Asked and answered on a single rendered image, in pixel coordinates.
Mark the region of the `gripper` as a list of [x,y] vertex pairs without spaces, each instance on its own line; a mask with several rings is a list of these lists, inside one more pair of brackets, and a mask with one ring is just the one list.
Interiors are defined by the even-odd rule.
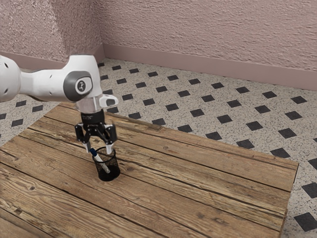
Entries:
[[74,126],[76,138],[85,147],[87,153],[90,152],[90,134],[97,135],[106,145],[106,152],[112,153],[112,146],[116,141],[116,127],[114,124],[105,124],[105,114],[103,110],[95,113],[81,113],[82,123]]

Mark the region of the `white pen with blue cap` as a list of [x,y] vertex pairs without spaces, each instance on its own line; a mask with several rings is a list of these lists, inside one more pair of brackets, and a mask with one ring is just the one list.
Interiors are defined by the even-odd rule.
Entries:
[[105,165],[105,162],[100,158],[100,156],[97,154],[96,150],[94,148],[91,148],[90,153],[92,154],[92,156],[94,157],[94,159],[96,160],[96,162],[102,167],[102,169],[109,174],[110,170],[109,168]]

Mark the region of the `black mesh pen holder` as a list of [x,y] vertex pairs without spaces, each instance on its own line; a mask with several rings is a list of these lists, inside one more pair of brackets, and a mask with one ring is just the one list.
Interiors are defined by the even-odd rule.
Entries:
[[107,174],[92,156],[99,179],[102,181],[112,181],[117,178],[120,175],[120,168],[116,158],[116,151],[113,149],[112,153],[107,154],[106,147],[100,147],[96,150],[96,152],[110,170],[110,173]]

